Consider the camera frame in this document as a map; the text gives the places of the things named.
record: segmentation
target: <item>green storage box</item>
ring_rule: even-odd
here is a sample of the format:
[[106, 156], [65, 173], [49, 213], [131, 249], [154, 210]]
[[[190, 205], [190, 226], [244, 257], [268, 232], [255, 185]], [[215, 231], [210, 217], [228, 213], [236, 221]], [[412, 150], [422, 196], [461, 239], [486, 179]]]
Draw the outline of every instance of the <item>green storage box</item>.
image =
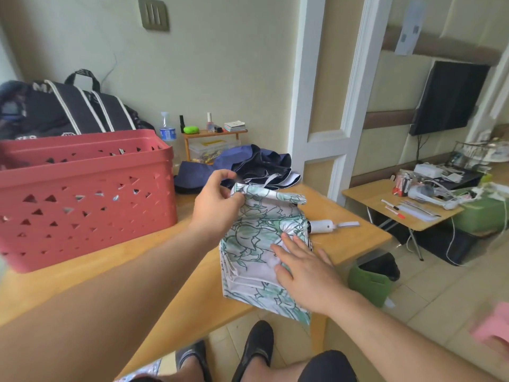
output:
[[[464, 191], [465, 189], [455, 190], [455, 194]], [[481, 199], [461, 205], [463, 212], [452, 217], [455, 227], [470, 234], [501, 231], [506, 217], [504, 204], [497, 199], [488, 198], [488, 195], [489, 193], [483, 193]], [[509, 200], [506, 200], [506, 206], [509, 209]]]
[[348, 287], [359, 292], [376, 307], [382, 308], [392, 286], [387, 276], [353, 266], [348, 274]]

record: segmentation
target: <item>black slipper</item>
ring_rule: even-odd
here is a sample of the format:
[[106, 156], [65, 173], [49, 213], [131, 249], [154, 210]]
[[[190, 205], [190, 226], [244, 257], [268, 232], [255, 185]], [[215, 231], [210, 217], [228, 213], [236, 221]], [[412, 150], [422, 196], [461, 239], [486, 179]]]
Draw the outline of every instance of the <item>black slipper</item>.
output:
[[180, 370], [184, 361], [189, 357], [196, 357], [200, 362], [201, 370], [203, 372], [203, 379], [205, 382], [212, 382], [212, 375], [210, 374], [209, 366], [207, 364], [207, 353], [205, 352], [205, 341], [199, 340], [191, 346], [181, 348], [175, 353], [175, 363], [177, 370]]
[[272, 351], [274, 349], [274, 332], [269, 323], [264, 320], [258, 321], [251, 332], [247, 336], [246, 345], [244, 347], [244, 354], [240, 359], [240, 364], [235, 370], [232, 382], [240, 382], [247, 365], [254, 357], [262, 357], [270, 367], [270, 360], [272, 359]]

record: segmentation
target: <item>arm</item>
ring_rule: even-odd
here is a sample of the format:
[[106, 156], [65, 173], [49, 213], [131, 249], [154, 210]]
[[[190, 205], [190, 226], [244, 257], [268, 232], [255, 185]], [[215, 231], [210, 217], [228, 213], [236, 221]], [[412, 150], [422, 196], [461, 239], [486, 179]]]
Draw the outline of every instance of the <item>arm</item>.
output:
[[303, 307], [334, 320], [387, 382], [497, 380], [343, 286], [323, 250], [320, 260], [299, 238], [283, 235], [283, 241], [292, 254], [272, 249], [292, 274], [277, 266], [278, 281]]
[[112, 381], [237, 219], [244, 196], [212, 174], [189, 227], [138, 258], [54, 296], [0, 328], [4, 380]]

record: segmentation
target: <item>red marker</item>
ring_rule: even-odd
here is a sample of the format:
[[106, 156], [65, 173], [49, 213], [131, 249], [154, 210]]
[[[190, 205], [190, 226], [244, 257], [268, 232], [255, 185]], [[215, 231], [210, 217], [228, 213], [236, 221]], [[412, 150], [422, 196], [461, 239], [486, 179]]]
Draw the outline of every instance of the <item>red marker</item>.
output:
[[392, 208], [391, 208], [391, 207], [389, 207], [389, 206], [386, 206], [386, 207], [385, 207], [385, 209], [387, 209], [387, 210], [391, 211], [392, 213], [394, 213], [394, 214], [395, 214], [396, 216], [398, 216], [399, 218], [405, 218], [405, 216], [404, 216], [404, 215], [402, 215], [402, 214], [401, 214], [401, 213], [399, 213], [399, 212], [396, 212], [394, 209], [392, 209]]

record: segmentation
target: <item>red plastic basket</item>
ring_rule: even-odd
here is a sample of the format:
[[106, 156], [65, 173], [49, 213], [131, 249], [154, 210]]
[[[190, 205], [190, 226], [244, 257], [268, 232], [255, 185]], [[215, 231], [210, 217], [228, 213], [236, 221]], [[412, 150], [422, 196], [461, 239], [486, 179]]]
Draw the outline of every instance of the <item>red plastic basket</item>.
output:
[[152, 130], [0, 142], [3, 258], [30, 272], [169, 228], [172, 159]]

